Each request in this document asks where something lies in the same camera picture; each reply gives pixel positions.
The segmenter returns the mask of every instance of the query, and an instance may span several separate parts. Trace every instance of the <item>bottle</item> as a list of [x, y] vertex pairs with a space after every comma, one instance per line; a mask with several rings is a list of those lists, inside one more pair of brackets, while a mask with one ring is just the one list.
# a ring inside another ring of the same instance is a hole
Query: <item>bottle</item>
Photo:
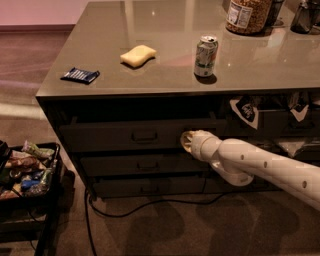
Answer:
[[265, 26], [273, 26], [278, 18], [284, 0], [273, 0]]
[[271, 4], [272, 0], [231, 0], [226, 28], [242, 35], [261, 32]]

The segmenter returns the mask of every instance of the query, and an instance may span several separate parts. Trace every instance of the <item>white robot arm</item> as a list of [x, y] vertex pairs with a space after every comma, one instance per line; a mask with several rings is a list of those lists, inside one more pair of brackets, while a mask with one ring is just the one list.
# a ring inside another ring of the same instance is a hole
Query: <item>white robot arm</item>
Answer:
[[270, 153], [242, 140], [222, 141], [202, 130], [184, 132], [181, 144], [234, 186], [248, 185], [256, 175], [320, 211], [319, 167]]

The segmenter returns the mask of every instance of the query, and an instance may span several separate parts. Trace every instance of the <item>black cable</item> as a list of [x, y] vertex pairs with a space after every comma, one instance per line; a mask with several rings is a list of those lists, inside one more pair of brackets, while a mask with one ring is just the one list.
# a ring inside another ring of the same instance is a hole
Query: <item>black cable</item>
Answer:
[[152, 204], [158, 204], [158, 203], [164, 203], [164, 202], [173, 202], [173, 203], [183, 203], [183, 204], [196, 204], [196, 205], [209, 205], [209, 204], [212, 204], [216, 201], [218, 201], [221, 197], [227, 195], [227, 194], [230, 194], [232, 192], [226, 192], [226, 193], [223, 193], [223, 194], [220, 194], [218, 195], [217, 197], [215, 197], [214, 199], [210, 200], [210, 201], [203, 201], [203, 202], [200, 202], [200, 201], [185, 201], [185, 200], [176, 200], [176, 199], [160, 199], [160, 200], [155, 200], [155, 201], [151, 201], [151, 202], [148, 202], [148, 203], [145, 203], [145, 204], [142, 204], [140, 206], [138, 206], [137, 208], [127, 212], [127, 213], [124, 213], [124, 214], [120, 214], [120, 215], [114, 215], [114, 214], [108, 214], [108, 213], [105, 213], [105, 212], [102, 212], [101, 210], [99, 210], [98, 208], [96, 208], [94, 205], [93, 205], [93, 201], [92, 201], [92, 198], [91, 196], [89, 196], [89, 204], [90, 206], [92, 207], [92, 209], [101, 214], [102, 216], [105, 216], [105, 217], [110, 217], [110, 218], [123, 218], [123, 217], [127, 217], [129, 216], [130, 214], [146, 207], [146, 206], [149, 206], [149, 205], [152, 205]]
[[[19, 196], [20, 198], [25, 198], [24, 196], [22, 196], [17, 190], [15, 190], [14, 188], [11, 189], [12, 192], [14, 192], [17, 196]], [[26, 206], [26, 210], [28, 211], [30, 217], [35, 221], [35, 222], [39, 222], [42, 223], [43, 221], [39, 221], [37, 220], [32, 214], [31, 214], [31, 210], [28, 206]]]
[[[130, 212], [128, 213], [124, 213], [124, 214], [120, 214], [120, 215], [113, 215], [113, 214], [108, 214], [108, 213], [104, 213], [102, 211], [100, 211], [98, 208], [96, 208], [94, 205], [93, 205], [93, 201], [92, 201], [92, 197], [89, 196], [89, 204], [91, 206], [91, 208], [105, 216], [105, 217], [110, 217], [110, 218], [123, 218], [123, 217], [126, 217], [126, 216], [129, 216], [130, 214], [148, 206], [148, 205], [152, 205], [152, 204], [157, 204], [157, 203], [163, 203], [163, 202], [174, 202], [174, 203], [183, 203], [183, 204], [196, 204], [196, 205], [209, 205], [209, 204], [212, 204], [216, 201], [218, 201], [221, 197], [225, 196], [225, 195], [228, 195], [230, 193], [233, 193], [233, 192], [226, 192], [226, 193], [223, 193], [223, 194], [219, 194], [217, 197], [215, 197], [214, 199], [210, 200], [210, 201], [185, 201], [185, 200], [176, 200], [176, 199], [160, 199], [160, 200], [155, 200], [155, 201], [152, 201], [152, 202], [148, 202], [148, 203], [145, 203], [145, 204], [142, 204], [140, 206], [138, 206], [137, 208], [131, 210]], [[96, 249], [95, 249], [95, 246], [94, 246], [94, 243], [93, 243], [93, 238], [92, 238], [92, 234], [91, 234], [91, 228], [90, 228], [90, 220], [89, 220], [89, 214], [88, 214], [88, 195], [89, 195], [89, 192], [87, 190], [85, 190], [85, 193], [84, 193], [84, 205], [85, 205], [85, 214], [86, 214], [86, 222], [87, 222], [87, 231], [88, 231], [88, 236], [89, 236], [89, 241], [90, 241], [90, 246], [91, 246], [91, 250], [92, 250], [92, 253], [94, 256], [97, 256], [97, 253], [96, 253]]]
[[91, 250], [94, 256], [97, 256], [96, 249], [93, 243], [91, 228], [90, 228], [90, 220], [89, 220], [89, 213], [88, 213], [88, 191], [85, 189], [84, 191], [84, 206], [85, 206], [85, 214], [86, 214], [86, 223], [87, 223], [87, 231], [90, 241]]
[[29, 241], [33, 250], [36, 250], [36, 247], [33, 245], [32, 240]]

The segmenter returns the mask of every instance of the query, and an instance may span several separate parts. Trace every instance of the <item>clutter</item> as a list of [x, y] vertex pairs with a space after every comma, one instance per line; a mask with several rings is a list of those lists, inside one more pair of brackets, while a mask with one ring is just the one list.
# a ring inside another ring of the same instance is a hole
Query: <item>clutter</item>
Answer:
[[[312, 104], [319, 103], [319, 97], [314, 97]], [[232, 110], [241, 120], [258, 129], [259, 111], [268, 109], [271, 106], [280, 110], [290, 111], [294, 118], [301, 122], [305, 119], [309, 110], [309, 93], [294, 92], [286, 95], [243, 95], [237, 96], [230, 100]]]
[[57, 151], [58, 147], [38, 147], [29, 141], [21, 151], [11, 150], [0, 169], [0, 200], [45, 195], [55, 174]]

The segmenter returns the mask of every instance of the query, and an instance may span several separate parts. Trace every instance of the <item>sponge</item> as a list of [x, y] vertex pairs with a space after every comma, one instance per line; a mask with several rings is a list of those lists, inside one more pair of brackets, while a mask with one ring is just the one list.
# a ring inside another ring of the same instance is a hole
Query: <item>sponge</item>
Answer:
[[145, 46], [139, 45], [134, 47], [129, 52], [122, 54], [120, 56], [121, 62], [124, 62], [130, 65], [133, 68], [141, 66], [148, 59], [154, 58], [156, 56], [157, 51]]

